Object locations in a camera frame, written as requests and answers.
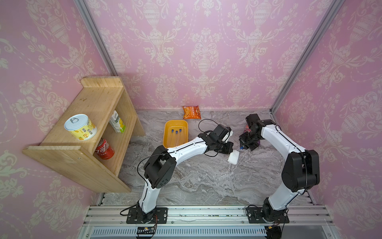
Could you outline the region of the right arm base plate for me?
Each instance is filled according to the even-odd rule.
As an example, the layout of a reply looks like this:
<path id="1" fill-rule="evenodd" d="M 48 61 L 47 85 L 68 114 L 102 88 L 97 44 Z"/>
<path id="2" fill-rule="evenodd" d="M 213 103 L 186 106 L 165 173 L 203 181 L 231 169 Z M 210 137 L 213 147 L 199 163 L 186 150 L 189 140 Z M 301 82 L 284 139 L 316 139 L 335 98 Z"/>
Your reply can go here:
<path id="1" fill-rule="evenodd" d="M 249 205 L 245 208 L 245 214 L 250 224 L 288 224 L 289 218 L 286 209 L 275 211 L 272 208 L 266 209 Z"/>

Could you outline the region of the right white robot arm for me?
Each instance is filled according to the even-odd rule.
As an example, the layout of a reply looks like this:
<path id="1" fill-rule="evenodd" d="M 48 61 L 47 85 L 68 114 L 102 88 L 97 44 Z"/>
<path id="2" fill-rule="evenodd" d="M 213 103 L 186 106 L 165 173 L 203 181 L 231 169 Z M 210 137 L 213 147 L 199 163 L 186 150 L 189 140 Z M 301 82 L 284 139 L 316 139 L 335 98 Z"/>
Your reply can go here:
<path id="1" fill-rule="evenodd" d="M 271 119 L 260 119 L 257 114 L 246 117 L 249 130 L 239 137 L 242 149 L 254 150 L 262 139 L 267 140 L 284 158 L 282 183 L 274 194 L 264 200 L 262 217 L 274 222 L 287 214 L 287 206 L 297 196 L 320 183 L 319 155 L 288 137 Z"/>

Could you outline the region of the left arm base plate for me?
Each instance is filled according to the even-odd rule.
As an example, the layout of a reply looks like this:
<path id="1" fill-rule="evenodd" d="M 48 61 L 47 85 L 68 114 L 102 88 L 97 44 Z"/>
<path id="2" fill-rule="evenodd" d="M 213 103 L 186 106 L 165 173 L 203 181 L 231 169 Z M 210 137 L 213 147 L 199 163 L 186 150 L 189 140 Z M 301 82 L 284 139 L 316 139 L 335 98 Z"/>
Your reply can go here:
<path id="1" fill-rule="evenodd" d="M 127 224 L 166 224 L 168 216 L 168 208 L 156 207 L 149 213 L 144 213 L 141 208 L 131 208 L 128 211 Z"/>

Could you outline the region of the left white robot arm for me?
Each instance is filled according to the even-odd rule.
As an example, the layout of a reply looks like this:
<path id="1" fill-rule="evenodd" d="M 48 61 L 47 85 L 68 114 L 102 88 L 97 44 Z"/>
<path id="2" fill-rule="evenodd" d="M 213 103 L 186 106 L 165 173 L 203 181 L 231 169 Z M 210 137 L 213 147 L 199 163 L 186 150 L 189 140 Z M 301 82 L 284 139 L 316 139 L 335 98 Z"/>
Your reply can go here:
<path id="1" fill-rule="evenodd" d="M 209 151 L 216 154 L 232 154 L 233 143 L 229 141 L 232 135 L 230 127 L 218 124 L 214 130 L 202 132 L 193 140 L 179 146 L 158 146 L 143 167 L 144 174 L 141 177 L 145 186 L 142 197 L 136 204 L 138 215 L 143 219 L 153 217 L 160 189 L 171 180 L 175 168 L 180 163 Z"/>

